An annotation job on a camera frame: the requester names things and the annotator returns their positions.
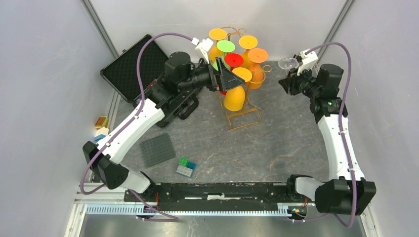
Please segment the red plastic wine glass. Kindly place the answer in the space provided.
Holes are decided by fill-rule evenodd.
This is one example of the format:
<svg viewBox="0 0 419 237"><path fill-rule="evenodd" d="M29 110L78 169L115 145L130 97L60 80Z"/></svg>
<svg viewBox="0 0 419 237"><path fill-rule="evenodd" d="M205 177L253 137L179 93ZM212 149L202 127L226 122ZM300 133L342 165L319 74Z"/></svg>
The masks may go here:
<svg viewBox="0 0 419 237"><path fill-rule="evenodd" d="M229 72L232 72L236 67L242 66L244 59L240 54L237 53L227 53L222 59L224 59L224 64Z"/></svg>

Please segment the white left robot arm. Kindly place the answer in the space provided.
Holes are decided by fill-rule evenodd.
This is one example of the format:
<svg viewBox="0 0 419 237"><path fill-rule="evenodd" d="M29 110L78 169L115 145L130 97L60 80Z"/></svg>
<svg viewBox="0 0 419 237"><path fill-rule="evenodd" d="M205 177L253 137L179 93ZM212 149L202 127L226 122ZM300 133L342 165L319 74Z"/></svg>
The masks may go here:
<svg viewBox="0 0 419 237"><path fill-rule="evenodd" d="M97 143L83 145L87 162L86 172L92 171L100 177L103 185L112 190L118 187L136 192L143 201L155 196L152 181L141 172L131 171L121 162L130 148L153 125L168 118L185 102L169 109L174 99L188 96L194 90L206 87L210 91L228 91L245 84L245 80L231 72L216 58L217 66L201 58L198 65L190 60L186 52L175 52L165 62L165 69L145 90L140 104L131 114Z"/></svg>

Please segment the clear wine glass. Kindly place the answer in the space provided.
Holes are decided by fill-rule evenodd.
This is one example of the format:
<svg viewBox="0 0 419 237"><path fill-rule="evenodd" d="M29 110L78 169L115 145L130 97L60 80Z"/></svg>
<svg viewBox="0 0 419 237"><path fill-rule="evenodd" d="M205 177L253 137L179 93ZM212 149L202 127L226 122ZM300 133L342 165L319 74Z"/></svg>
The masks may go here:
<svg viewBox="0 0 419 237"><path fill-rule="evenodd" d="M285 71L287 76L291 69L298 68L299 62L296 58L286 57L278 61L278 66Z"/></svg>

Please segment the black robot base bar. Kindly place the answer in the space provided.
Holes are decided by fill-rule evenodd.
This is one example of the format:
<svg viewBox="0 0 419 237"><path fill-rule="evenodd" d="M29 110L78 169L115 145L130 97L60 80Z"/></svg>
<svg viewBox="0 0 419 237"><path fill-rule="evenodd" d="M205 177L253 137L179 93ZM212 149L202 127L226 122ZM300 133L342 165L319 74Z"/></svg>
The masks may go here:
<svg viewBox="0 0 419 237"><path fill-rule="evenodd" d="M140 197L160 211L274 211L277 204L312 204L286 183L156 183Z"/></svg>

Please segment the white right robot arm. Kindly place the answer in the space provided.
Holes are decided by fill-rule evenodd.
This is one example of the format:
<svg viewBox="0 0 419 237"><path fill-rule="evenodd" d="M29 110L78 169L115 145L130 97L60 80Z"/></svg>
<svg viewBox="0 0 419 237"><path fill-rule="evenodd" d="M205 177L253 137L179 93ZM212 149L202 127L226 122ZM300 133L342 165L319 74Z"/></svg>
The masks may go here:
<svg viewBox="0 0 419 237"><path fill-rule="evenodd" d="M286 93L303 94L310 99L310 111L324 139L329 163L327 182L292 174L287 179L285 194L291 201L306 196L320 213L358 216L377 188L361 171L349 137L348 112L338 96L343 72L337 65L323 64L315 77L312 70L298 74L297 69L291 69L285 79L279 80Z"/></svg>

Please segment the yellow plastic wine glass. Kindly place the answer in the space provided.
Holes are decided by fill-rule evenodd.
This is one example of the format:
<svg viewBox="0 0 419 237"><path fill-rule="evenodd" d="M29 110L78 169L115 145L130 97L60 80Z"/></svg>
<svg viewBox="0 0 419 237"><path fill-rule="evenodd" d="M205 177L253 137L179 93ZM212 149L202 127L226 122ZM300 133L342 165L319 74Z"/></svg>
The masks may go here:
<svg viewBox="0 0 419 237"><path fill-rule="evenodd" d="M246 36L242 36L239 39L239 45L240 47L242 47L243 49L245 49L245 51L242 53L242 57L245 60L248 60L248 54L249 51L253 48L255 48L258 44L258 40L256 37L251 36L251 35L246 35Z"/></svg>
<svg viewBox="0 0 419 237"><path fill-rule="evenodd" d="M245 83L252 79L252 73L246 68L237 67L232 72L244 79ZM242 86L228 90L223 101L224 107L230 111L237 112L242 109L245 97L245 91Z"/></svg>
<svg viewBox="0 0 419 237"><path fill-rule="evenodd" d="M222 28L214 28L209 31L209 37L214 41L214 44L208 52L208 57L209 60L214 63L216 62L216 57L221 57L224 54L218 49L217 43L227 37L227 32Z"/></svg>

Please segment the orange plastic wine glass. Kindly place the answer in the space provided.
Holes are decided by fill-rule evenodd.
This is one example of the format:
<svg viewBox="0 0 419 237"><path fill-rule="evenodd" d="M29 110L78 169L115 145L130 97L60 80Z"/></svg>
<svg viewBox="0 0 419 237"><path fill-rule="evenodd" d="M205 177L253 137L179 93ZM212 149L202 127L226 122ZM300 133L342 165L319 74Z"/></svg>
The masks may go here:
<svg viewBox="0 0 419 237"><path fill-rule="evenodd" d="M248 69L252 73L252 79L248 86L250 89L258 89L264 81L264 70L261 68L260 63L268 59L268 53L262 48L253 48L249 51L248 57L251 61Z"/></svg>

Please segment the gold wire wine glass rack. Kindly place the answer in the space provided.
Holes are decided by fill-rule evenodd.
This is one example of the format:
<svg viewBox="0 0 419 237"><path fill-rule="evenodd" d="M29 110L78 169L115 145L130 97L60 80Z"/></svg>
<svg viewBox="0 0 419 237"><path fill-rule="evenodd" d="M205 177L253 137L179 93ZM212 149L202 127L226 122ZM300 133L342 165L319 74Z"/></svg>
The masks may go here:
<svg viewBox="0 0 419 237"><path fill-rule="evenodd" d="M221 90L216 93L231 130L257 124L261 120L258 107L249 99L252 90L258 89L266 80L266 74L271 72L269 65L261 64L268 59L268 53L258 48L258 39L247 35L243 28L232 26L214 28L209 37L216 41L210 49L210 59L220 57L228 71L242 78L245 83L233 89ZM256 121L235 126L233 118L256 113Z"/></svg>

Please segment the green plastic wine glass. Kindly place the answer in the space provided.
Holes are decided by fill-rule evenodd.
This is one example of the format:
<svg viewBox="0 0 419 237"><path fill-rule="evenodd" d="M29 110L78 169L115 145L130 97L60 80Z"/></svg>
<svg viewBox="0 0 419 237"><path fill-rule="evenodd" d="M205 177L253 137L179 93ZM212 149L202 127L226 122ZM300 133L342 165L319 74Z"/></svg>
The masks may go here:
<svg viewBox="0 0 419 237"><path fill-rule="evenodd" d="M229 69L230 66L225 62L225 56L235 50L235 44L228 40L219 40L216 45L211 49L210 59L212 60L212 66L217 70L217 57L221 58L222 63Z"/></svg>

